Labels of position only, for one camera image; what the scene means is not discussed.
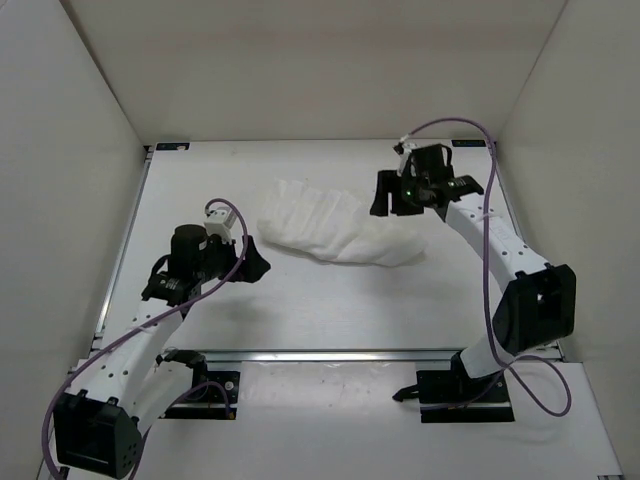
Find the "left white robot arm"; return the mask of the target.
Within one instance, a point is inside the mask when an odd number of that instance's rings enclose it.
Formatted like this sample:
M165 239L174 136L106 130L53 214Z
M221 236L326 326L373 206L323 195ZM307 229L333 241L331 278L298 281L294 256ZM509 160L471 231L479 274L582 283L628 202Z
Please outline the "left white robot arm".
M180 397L208 389L201 354L166 348L191 307L207 297L204 284L255 283L270 268L252 236L237 251L226 234L176 227L126 332L86 361L54 402L58 463L112 479L132 474L152 424Z

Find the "white pleated skirt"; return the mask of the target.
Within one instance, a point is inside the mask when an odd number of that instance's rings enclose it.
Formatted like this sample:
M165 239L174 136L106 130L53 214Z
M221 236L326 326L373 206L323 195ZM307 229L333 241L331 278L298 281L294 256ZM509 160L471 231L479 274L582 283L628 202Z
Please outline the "white pleated skirt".
M417 229L370 215L352 193L317 189L297 180L274 181L257 230L269 244L337 264L396 267L427 247Z

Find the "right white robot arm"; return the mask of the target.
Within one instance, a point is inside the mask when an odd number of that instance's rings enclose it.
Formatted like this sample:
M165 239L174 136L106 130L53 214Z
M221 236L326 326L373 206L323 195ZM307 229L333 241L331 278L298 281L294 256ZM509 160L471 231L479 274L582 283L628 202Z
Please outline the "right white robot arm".
M492 211L487 190L472 176L455 174L450 147L400 142L394 150L400 164L379 171L371 214L435 211L478 254L484 279L495 280L502 294L489 312L486 334L451 360L449 391L471 400L483 390L484 379L519 355L573 333L576 275L530 248Z

